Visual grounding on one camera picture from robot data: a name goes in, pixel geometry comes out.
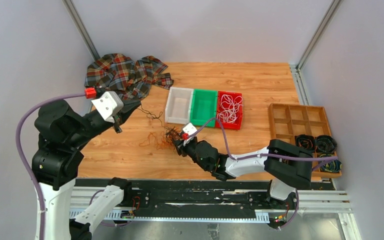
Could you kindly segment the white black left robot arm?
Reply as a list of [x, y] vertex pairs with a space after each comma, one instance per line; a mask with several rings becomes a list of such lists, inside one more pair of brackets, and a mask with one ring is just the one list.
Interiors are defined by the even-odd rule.
[[126, 207], [132, 203], [132, 183], [114, 177], [86, 210], [74, 218], [69, 217], [78, 168], [84, 158], [82, 149], [110, 128], [120, 133], [121, 125], [140, 105], [139, 100], [124, 101], [115, 122], [105, 121], [97, 110], [81, 116], [63, 99], [39, 109], [34, 123], [39, 131], [38, 150], [32, 158], [31, 169], [43, 194], [45, 239], [90, 240], [116, 205]]

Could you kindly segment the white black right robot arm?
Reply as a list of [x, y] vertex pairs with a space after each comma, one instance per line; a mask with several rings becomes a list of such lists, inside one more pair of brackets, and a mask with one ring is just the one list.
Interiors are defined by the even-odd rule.
[[173, 144], [178, 155], [190, 157], [220, 181], [269, 173], [274, 179], [269, 184], [265, 200], [274, 209], [281, 207], [295, 190], [311, 187], [312, 153], [280, 139], [272, 139], [260, 150], [239, 155], [222, 154], [207, 141], [198, 141], [196, 137], [189, 142], [173, 140]]

